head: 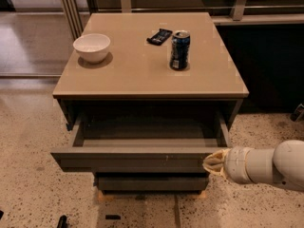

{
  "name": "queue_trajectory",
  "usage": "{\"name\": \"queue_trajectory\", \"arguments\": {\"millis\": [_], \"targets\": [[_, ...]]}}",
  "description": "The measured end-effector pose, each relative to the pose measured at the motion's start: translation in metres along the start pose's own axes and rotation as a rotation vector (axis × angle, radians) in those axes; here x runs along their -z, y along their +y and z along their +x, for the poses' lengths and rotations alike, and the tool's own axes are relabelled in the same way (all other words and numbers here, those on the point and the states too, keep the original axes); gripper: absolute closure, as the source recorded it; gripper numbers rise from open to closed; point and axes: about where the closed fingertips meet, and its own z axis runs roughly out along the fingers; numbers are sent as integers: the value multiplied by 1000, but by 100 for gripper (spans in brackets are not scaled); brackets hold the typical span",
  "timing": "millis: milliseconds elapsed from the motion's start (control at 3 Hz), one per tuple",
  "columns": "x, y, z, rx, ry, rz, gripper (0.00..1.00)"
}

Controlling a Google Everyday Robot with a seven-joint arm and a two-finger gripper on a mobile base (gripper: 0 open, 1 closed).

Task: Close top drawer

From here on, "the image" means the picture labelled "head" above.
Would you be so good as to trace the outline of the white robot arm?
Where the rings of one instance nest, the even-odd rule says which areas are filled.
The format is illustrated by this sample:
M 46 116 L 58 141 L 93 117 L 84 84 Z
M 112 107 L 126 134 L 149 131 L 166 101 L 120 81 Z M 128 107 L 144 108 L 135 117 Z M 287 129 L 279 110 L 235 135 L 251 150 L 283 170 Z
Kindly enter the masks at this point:
M 238 184 L 265 183 L 304 191 L 304 142 L 285 141 L 275 148 L 233 147 L 207 156 L 202 164 L 210 174 Z

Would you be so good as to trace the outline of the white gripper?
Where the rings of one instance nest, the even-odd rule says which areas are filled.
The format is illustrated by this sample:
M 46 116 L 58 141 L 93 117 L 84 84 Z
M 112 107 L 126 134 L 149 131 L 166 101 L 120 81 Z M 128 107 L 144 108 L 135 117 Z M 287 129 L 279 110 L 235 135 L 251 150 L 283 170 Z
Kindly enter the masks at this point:
M 238 184 L 249 184 L 252 180 L 247 173 L 247 158 L 252 151 L 249 147 L 220 149 L 208 155 L 202 163 L 205 171 Z

